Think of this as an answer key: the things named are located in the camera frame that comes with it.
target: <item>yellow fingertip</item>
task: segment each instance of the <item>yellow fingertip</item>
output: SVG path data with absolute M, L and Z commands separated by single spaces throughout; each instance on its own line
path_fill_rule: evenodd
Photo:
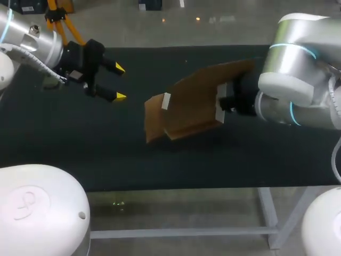
M 116 93 L 116 99 L 114 101 L 121 101 L 121 100 L 125 100 L 127 98 L 127 96 L 125 96 L 124 94 L 121 94 L 119 92 Z
M 123 71 L 124 73 L 126 72 L 126 71 L 123 69 L 123 67 L 121 67 L 120 64 L 118 64 L 117 62 L 116 62 L 116 68 L 118 68 L 119 70 Z

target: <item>table leg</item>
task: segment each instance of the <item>table leg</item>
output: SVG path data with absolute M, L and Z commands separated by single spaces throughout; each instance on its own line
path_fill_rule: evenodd
M 294 195 L 294 209 L 283 225 L 280 225 L 278 233 L 269 235 L 268 241 L 270 249 L 280 249 L 283 246 L 309 205 L 316 199 L 319 190 L 320 187 L 297 188 Z

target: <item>folded cardboard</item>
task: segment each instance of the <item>folded cardboard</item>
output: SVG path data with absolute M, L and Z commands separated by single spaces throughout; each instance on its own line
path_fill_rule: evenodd
M 147 100 L 144 104 L 147 143 L 164 134 L 175 140 L 221 125 L 225 115 L 217 98 L 226 95 L 226 86 L 231 81 L 253 67 L 254 61 L 250 59 L 202 68 L 171 86 L 168 93 Z

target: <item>screw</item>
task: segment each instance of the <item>screw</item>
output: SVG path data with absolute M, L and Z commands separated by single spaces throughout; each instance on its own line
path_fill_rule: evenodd
M 38 25 L 32 25 L 30 29 L 33 33 L 38 34 L 40 28 Z

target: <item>metal frame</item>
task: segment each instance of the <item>metal frame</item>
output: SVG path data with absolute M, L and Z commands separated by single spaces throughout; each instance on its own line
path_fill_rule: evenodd
M 92 231 L 91 239 L 133 238 L 133 237 L 174 237 L 174 236 L 231 236 L 269 235 L 270 249 L 283 246 L 292 230 L 304 215 L 308 206 L 316 198 L 320 187 L 298 188 L 294 195 L 295 207 L 283 224 L 278 224 L 276 209 L 270 188 L 258 188 L 259 199 L 266 227 L 247 228 L 179 228 L 179 229 L 138 229 Z

